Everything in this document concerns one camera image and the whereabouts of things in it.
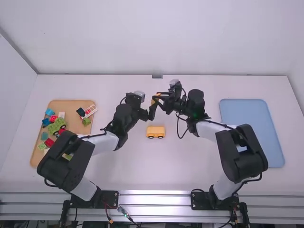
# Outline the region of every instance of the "light blue mat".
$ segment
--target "light blue mat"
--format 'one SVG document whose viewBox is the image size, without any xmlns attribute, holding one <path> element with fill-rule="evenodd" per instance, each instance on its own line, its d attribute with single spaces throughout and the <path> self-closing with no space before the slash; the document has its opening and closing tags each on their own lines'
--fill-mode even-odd
<svg viewBox="0 0 304 228">
<path fill-rule="evenodd" d="M 223 99 L 219 102 L 222 122 L 252 126 L 267 157 L 269 168 L 282 168 L 284 155 L 267 103 L 261 99 Z"/>
</svg>

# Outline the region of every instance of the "yellow toy car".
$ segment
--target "yellow toy car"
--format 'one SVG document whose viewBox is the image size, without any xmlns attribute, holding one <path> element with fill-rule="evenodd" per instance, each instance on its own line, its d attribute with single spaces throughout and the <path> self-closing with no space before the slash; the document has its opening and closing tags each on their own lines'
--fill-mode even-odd
<svg viewBox="0 0 304 228">
<path fill-rule="evenodd" d="M 153 139 L 154 137 L 157 137 L 159 139 L 162 139 L 166 136 L 166 131 L 164 126 L 149 126 L 147 127 L 147 137 L 149 139 Z"/>
</svg>

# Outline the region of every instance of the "teal toy block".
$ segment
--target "teal toy block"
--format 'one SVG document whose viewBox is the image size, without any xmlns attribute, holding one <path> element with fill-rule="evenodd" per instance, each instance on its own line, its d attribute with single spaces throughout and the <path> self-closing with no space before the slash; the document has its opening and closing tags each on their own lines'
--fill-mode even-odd
<svg viewBox="0 0 304 228">
<path fill-rule="evenodd" d="M 48 108 L 48 109 L 46 110 L 46 115 L 49 115 L 49 116 L 55 115 L 55 112 L 54 112 L 52 109 Z"/>
<path fill-rule="evenodd" d="M 45 141 L 48 139 L 48 133 L 47 132 L 42 132 L 41 133 L 41 138 L 40 138 L 42 141 Z"/>
</svg>

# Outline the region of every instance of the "connector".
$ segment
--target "connector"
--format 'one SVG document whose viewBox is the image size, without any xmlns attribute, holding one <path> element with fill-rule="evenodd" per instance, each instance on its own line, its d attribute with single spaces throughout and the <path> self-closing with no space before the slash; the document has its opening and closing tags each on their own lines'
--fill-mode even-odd
<svg viewBox="0 0 304 228">
<path fill-rule="evenodd" d="M 117 208 L 117 210 L 118 210 L 118 212 L 122 213 L 127 219 L 130 219 L 129 213 L 124 208 L 122 208 L 121 206 L 119 206 Z"/>
</svg>

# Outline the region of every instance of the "green toy block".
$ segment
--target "green toy block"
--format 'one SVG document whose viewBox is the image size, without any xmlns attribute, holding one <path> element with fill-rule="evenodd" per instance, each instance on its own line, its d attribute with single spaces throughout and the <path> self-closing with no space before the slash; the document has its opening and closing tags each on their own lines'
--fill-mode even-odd
<svg viewBox="0 0 304 228">
<path fill-rule="evenodd" d="M 83 118 L 82 124 L 86 127 L 88 126 L 92 121 L 89 118 Z"/>
<path fill-rule="evenodd" d="M 38 148 L 42 151 L 42 150 L 46 149 L 47 146 L 43 142 L 43 143 L 41 143 L 41 144 L 38 145 Z"/>
</svg>

